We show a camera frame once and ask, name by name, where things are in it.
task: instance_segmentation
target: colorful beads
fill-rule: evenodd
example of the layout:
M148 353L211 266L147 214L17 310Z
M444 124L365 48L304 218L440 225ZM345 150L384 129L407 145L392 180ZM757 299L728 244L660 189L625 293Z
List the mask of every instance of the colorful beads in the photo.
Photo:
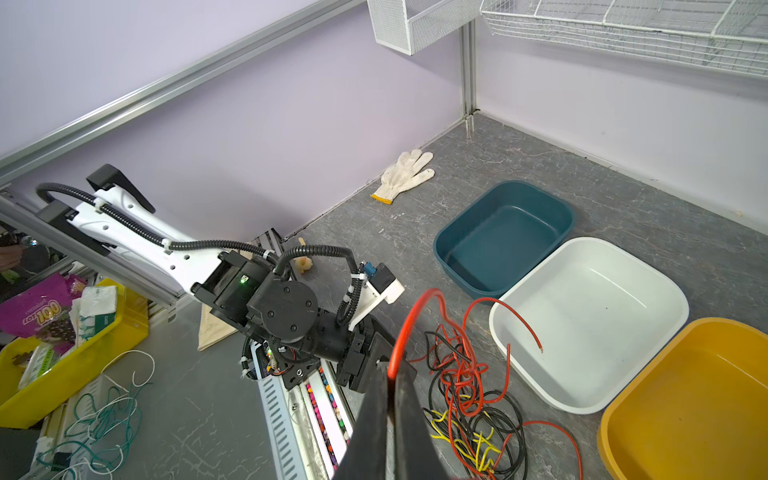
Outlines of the colorful beads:
M344 426L344 420L341 418L341 412L339 411L339 407L336 405L336 400L333 398L333 394L331 393L331 386L328 384L328 379L326 378L326 374L323 371L323 367L321 366L318 371L320 372L320 378L323 380L323 385L326 386L326 394L328 395L328 400L330 400L331 406L333 407L333 413L336 414L336 421L339 423L339 427L341 428L342 437L344 437L345 442L349 443L349 433L347 433L346 427Z
M331 446L331 441L328 438L328 433L326 432L326 426L323 423L323 417L320 416L320 409L317 406L317 401L315 400L315 394L312 392L312 387L307 384L306 385L306 391L310 394L310 400L312 401L312 407L315 409L315 417L317 417L317 423L320 426L320 433L323 434L323 441L326 443L326 448L328 449L328 453L331 457L331 465L333 466L333 469L336 470L339 465L336 461L336 456L333 454L333 447Z

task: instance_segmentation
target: wire shelf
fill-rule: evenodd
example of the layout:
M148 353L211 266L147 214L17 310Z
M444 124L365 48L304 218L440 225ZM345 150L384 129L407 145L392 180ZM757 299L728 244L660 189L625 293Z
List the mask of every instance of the wire shelf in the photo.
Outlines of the wire shelf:
M480 12L482 0L368 0L376 42L413 55Z
M768 77L768 0L484 0L493 33Z

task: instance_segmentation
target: white wire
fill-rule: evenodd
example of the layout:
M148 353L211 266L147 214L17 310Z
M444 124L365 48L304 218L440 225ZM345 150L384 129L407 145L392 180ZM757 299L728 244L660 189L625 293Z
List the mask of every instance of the white wire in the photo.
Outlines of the white wire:
M80 423L80 422L82 422L82 421L84 421L84 420L86 420L86 419L89 419L89 418L91 418L91 417L95 417L95 416L98 416L98 415L101 413L101 411L102 411L102 410L104 410L104 409L106 409L108 406L112 406L112 405L114 405L115 403L117 403L117 402L121 402L121 401L123 401L123 400L133 400L133 401L134 401L134 411L133 411L133 412L131 412L131 415L133 415L134 413L136 413L136 409L138 408L138 405L139 405L139 404L138 404L138 401L137 401L137 400L136 400L134 397L131 397L131 396L126 396L126 395L122 395L122 396L119 396L119 397L117 397L116 399L112 400L112 401L111 401L111 402L109 402L107 405L105 405L105 406L101 407L99 410L96 410L96 411L95 411L95 412L93 412L93 413L89 413L89 414L87 414L87 415L84 415L84 416L82 416L81 418L79 418L79 419L75 420L75 422L74 422L72 425L70 425L69 427L67 427L67 429L65 430L64 434L65 434L66 436L69 436L69 435L70 435L69 429L71 429L72 427L74 427L75 425L77 425L78 423ZM90 439L90 440L93 440L93 441L96 441L97 439L95 439L95 438L91 437L91 425L93 425L93 423L91 423L91 424L88 424L88 427L85 429L85 431L83 431L83 432L79 432L79 433L76 433L75 435L82 435L83 433L85 433L86 435L88 435L88 439ZM110 430L112 430L112 429L113 429L115 426L117 426L117 425L120 425L120 424L119 424L119 423L116 423L116 424L114 424L114 425L113 425L113 426L112 426L112 427L111 427L109 430L107 430L107 432L109 432Z
M103 369L101 369L101 374L103 375L103 374L104 374L104 371L105 371L107 368L109 368L109 366L110 366L110 365L112 365L113 363L115 363L115 361L117 361L117 359L121 358L121 357L122 357L123 355L125 355L126 353L131 353L131 352L142 353L142 354L144 354L144 355L148 356L148 357L150 358L150 360L152 360L152 373L150 373L150 374L149 374L149 376L147 377L147 379L146 379L146 380L144 380L144 382L143 382L143 383L140 383L140 384L137 384L137 383L136 383L136 370L134 370L134 374L131 376L131 383L133 383L133 384L134 384L134 386L145 386L145 385L147 385L147 383L149 383L150 379L152 378L152 375L154 375L154 357L153 357L152 355L150 355L149 353L146 353L146 352L142 352L141 350L128 350L127 352L123 352L123 353L121 353L120 355L118 355L118 356L114 357L114 358L112 359L112 361L111 361L111 362L109 362L109 363L108 363L108 364L107 364L107 365L106 365L106 366L105 366ZM109 381L110 381L110 382L112 382L112 383L114 383L115 385L119 386L119 387L120 387L120 388L122 388L124 391L126 391L126 392L128 391L128 389L126 389L125 387L123 387L123 386L122 386L122 385L120 385L119 383L115 382L113 379L110 379L110 378L109 378L109 376L106 376L106 375L104 375L104 376L105 376L105 377L107 377L107 378L109 379Z
M55 478L57 478L59 475L61 475L61 474L63 474L63 473L66 473L67 471L70 471L70 470L71 470L71 471L72 471L72 473L74 474L74 480L78 480L78 471L77 471L77 470L74 470L74 467L79 467L80 465L87 465L87 464L88 464L88 462L79 462L79 463L75 463L74 465L69 465L69 466L68 466L67 468L65 468L64 470L61 470L61 471L60 471L59 473L57 473L56 475L52 476L52 477L51 477L51 480L54 480L54 479L55 479Z
M138 409L138 408L139 408L139 402L137 402L137 401L136 401L136 399L135 399L134 397L120 397L119 399L115 399L115 400L113 400L112 402L109 402L107 405L105 405L105 406L103 406L102 408L100 408L100 409L99 409L99 412L101 412L101 410L104 410L104 409L106 409L108 406L110 406L110 405L113 405L113 404L115 404L115 403L119 402L120 400L125 400L125 399L131 399L131 400L133 400L133 401L134 401L134 411L133 411L133 412L131 412L131 414L128 416L128 417L130 418L130 417L131 417L131 415L133 415L134 413L136 413L136 409ZM93 441L95 442L97 439L95 439L95 438L93 438L93 437L91 436L91 427L93 426L93 424L94 424L94 423L96 423L96 422L92 422L92 423L89 423L89 424L88 424L88 427L85 429L85 432L86 432L86 434L88 435L88 438L89 438L90 440L93 440ZM111 431L112 431L112 430L113 430L115 427L117 427L117 426L119 426L119 425L121 425L121 423L120 423L120 422L116 422L114 425L112 425L112 426L109 428L109 430L107 430L106 432L102 433L102 434L101 434L101 437L103 438L105 435L107 435L109 432L111 432Z

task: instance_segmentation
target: black cable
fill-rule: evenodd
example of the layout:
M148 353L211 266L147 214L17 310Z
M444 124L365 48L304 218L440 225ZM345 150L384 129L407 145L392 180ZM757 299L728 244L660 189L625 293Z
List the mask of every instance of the black cable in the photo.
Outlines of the black cable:
M245 343L243 344L243 355L240 357L240 365L243 367L243 371L245 372L245 376L248 379L251 380L258 380L258 377L256 377L256 374L251 372L251 370L248 368L248 350L250 349L250 338L246 337Z
M270 336L270 338L267 340L267 345L270 346L270 349L272 350L272 355L274 355L275 358L278 359L279 361L286 363L289 368L299 363L311 362L316 358L314 355L309 355L304 358L298 358L295 356L293 359L286 358L279 350L279 348L284 345L280 343L280 339L278 339L274 335ZM293 352L293 355L296 355L295 349L292 349L289 346L285 346L285 348L290 349Z
M343 257L349 266L349 272L352 275L359 274L355 254L352 250L334 245L299 245L298 247L289 248L283 255L280 255L275 265L275 274L283 275L288 262L298 257ZM347 324L355 315L357 303L360 301L360 293L362 292L362 283L363 280L353 278L351 288L347 290L349 295L346 295L349 297L349 301L346 299L342 300L341 304L339 304L339 309L336 311L337 325Z
M465 354L464 354L462 351L460 351L460 350L459 350L457 347L455 347L455 346L451 345L451 343L450 343L448 340L446 340L444 336L440 335L440 334L439 334L439 333L437 333L437 332L433 332L433 331L424 332L424 340L425 340L425 342L426 342L426 344L427 344L427 347L429 347L429 338L427 337L427 335L434 335L435 337L437 337L438 339L440 339L440 340L442 341L442 343L443 343L445 346L447 346L447 347L448 347L448 348L449 348L451 351L453 351L453 353L455 353L456 355L458 355L458 356L462 357L462 358L463 358L464 360L466 360L467 362L469 362L469 361L470 361L469 357L467 357L467 356L466 356L466 355L465 355ZM462 347L462 350L463 350L463 349L464 349L464 348L463 348L463 347L464 347L464 345L463 345L462 343L459 343L459 345ZM437 353L437 347L435 347L435 357L436 357L436 359L437 359L437 362L439 362L439 361L440 361L440 356L439 356L439 355L438 355L438 353ZM427 359L426 359L426 361L427 361L427 366L428 366L428 367L429 367L429 369L430 369L430 370L432 370L433 372L442 371L442 369L436 369L436 368L432 367L432 366L429 364L429 350L427 350Z
M51 196L51 192L58 192L60 194L69 195L70 197L77 198L80 201L86 202L90 205L96 205L96 197L79 190L78 188L70 187L64 184L44 183L39 184L37 187L38 196L46 203L51 203L54 198ZM163 237L157 233L147 229L144 225L130 218L128 215L119 211L117 208L110 204L101 206L101 210L107 215L114 218L118 222L122 223L127 228L131 229L134 233L143 237L146 240L154 243L155 245L163 246ZM245 250L247 252L254 253L259 257L266 258L267 261L273 265L277 263L278 257L275 253L270 252L264 256L266 250L256 245L251 245L245 242L236 242L233 240L195 240L192 242L171 242L168 245L169 250L203 250L207 248L228 248L233 250Z
M428 335L433 335L436 338L434 363L430 363L431 356L430 356ZM429 409L423 409L425 414L429 415L432 419L438 419L440 415L436 415L432 410L436 412L441 412L449 409L448 404L445 404L445 408L441 407L440 409L437 409L435 407L435 400L433 398L435 385L438 386L438 391L440 391L440 394L441 394L440 399L443 402L445 402L446 392L449 392L451 394L450 395L451 403L454 403L453 410L454 410L455 416L452 417L452 421L455 422L454 427L456 427L456 428L452 428L451 435L450 435L451 441L453 441L454 439L460 439L462 435L464 435L467 439L475 438L475 433L480 433L481 431L479 428L481 425L481 422L487 423L491 427L493 427L493 429L500 434L499 436L502 439L506 438L506 435L512 434L517 440L517 452L515 454L514 452L515 446L512 444L512 442L507 442L507 445L505 445L504 447L504 451L499 455L505 455L508 458L509 466L503 467L501 465L501 462L499 462L498 467L496 468L496 470L494 470L494 475L497 478L497 480L512 480L515 477L515 474L519 472L520 468L522 467L523 469L522 480L526 480L526 478L528 477L528 447L525 442L525 433L522 428L523 416L517 402L509 394L506 394L503 397L504 400L512 407L512 410L515 412L514 419L510 415L508 415L506 412L498 408L497 406L494 406L494 404L484 405L482 407L482 410L477 415L474 415L471 418L467 418L462 413L462 410L459 408L460 395L462 393L462 390L461 389L457 390L455 385L456 379L453 378L453 375L445 372L445 370L448 367L450 367L455 363L455 359L452 359L450 362L446 363L445 365L438 367L439 363L443 359L441 359L438 353L439 346L437 345L437 339L441 340L443 344L445 344L457 356L460 356L464 360L468 361L468 357L464 354L465 348L462 340L459 339L458 342L455 345L453 345L450 342L448 342L445 337L433 331L425 332L424 337L425 337L427 348L428 348L427 357L426 357L427 366L430 370L435 372L435 375L433 376L432 381L429 383L429 389L427 390L427 403L429 405ZM445 383L441 381L442 379L444 379L449 384L447 387L445 386ZM474 388L475 391L479 390L479 384L477 383L476 379L472 388ZM483 398L487 396L495 396L495 398L498 398L501 394L502 392L500 390L488 390L482 393ZM447 424L444 425L444 422L440 422L440 423L436 423L435 426L445 437L449 437ZM462 463L462 466L464 467L464 470L467 471L467 474L469 476L472 476L472 473L470 472L470 470L466 468L466 466L463 463Z

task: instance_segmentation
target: cable tie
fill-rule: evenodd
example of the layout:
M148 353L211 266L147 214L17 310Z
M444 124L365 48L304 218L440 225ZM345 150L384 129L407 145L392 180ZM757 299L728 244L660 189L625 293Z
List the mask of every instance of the cable tie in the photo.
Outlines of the cable tie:
M109 203L109 202L107 202L105 199L103 199L103 198L99 198L99 197L96 197L96 198L94 199L94 210L96 210L96 211L97 211L97 213L101 213L101 208L102 208L104 205L109 205L109 204L110 204L110 203Z

